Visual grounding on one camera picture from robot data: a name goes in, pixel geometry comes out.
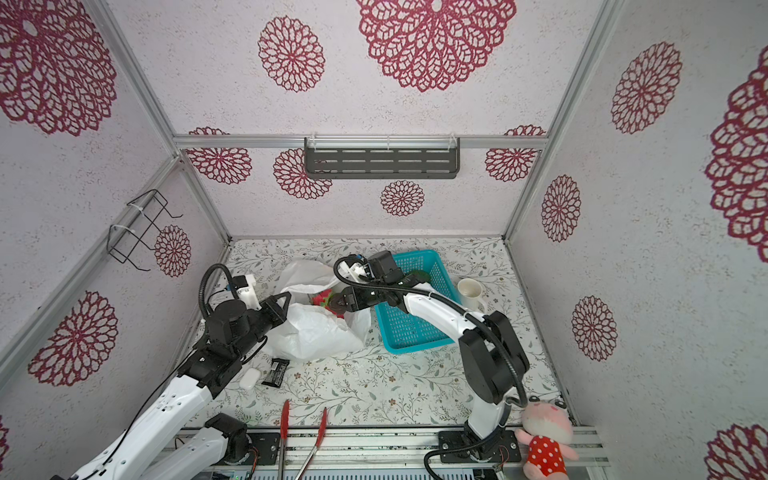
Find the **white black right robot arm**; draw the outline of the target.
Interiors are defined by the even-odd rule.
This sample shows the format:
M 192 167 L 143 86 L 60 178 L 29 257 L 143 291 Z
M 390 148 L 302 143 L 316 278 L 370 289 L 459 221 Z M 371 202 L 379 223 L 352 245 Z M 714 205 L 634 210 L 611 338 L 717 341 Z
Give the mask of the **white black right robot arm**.
M 465 424 L 470 442 L 495 436 L 505 428 L 514 407 L 527 406 L 523 379 L 530 364 L 506 315 L 469 310 L 432 287 L 427 273 L 404 273 L 389 251 L 341 258 L 333 273 L 345 285 L 332 302 L 335 306 L 356 312 L 386 303 L 423 319 L 454 341 L 473 392 Z

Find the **white plastic bag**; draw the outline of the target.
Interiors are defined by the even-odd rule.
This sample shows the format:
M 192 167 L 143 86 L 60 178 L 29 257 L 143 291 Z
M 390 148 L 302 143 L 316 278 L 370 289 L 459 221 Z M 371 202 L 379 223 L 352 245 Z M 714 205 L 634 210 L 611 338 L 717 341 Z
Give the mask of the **white plastic bag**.
M 332 268 L 318 261 L 296 260 L 282 271 L 277 293 L 291 294 L 287 320 L 267 335 L 264 352 L 292 362 L 306 362 L 364 348 L 372 324 L 369 309 L 340 316 L 313 299 L 341 291 Z

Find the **red dragon fruit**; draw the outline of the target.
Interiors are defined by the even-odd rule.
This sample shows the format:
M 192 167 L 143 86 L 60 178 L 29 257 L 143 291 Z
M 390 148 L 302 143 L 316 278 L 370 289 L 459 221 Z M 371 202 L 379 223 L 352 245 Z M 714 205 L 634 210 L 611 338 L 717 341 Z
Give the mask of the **red dragon fruit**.
M 311 299 L 312 304 L 314 306 L 319 306 L 326 310 L 330 310 L 331 309 L 330 301 L 333 295 L 334 295 L 334 292 L 331 289 L 322 291 L 312 297 Z

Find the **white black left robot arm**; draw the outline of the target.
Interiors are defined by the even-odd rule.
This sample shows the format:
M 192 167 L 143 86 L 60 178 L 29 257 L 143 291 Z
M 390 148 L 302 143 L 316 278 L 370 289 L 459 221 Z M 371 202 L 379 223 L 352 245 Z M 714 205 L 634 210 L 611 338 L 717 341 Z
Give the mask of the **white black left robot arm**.
M 246 424 L 217 414 L 182 448 L 154 461 L 179 430 L 240 372 L 248 352 L 287 321 L 290 301 L 288 292 L 254 305 L 236 293 L 214 309 L 201 301 L 208 328 L 205 345 L 182 362 L 164 391 L 152 405 L 140 408 L 122 435 L 71 477 L 190 479 L 221 461 L 237 464 L 247 460 L 251 441 Z

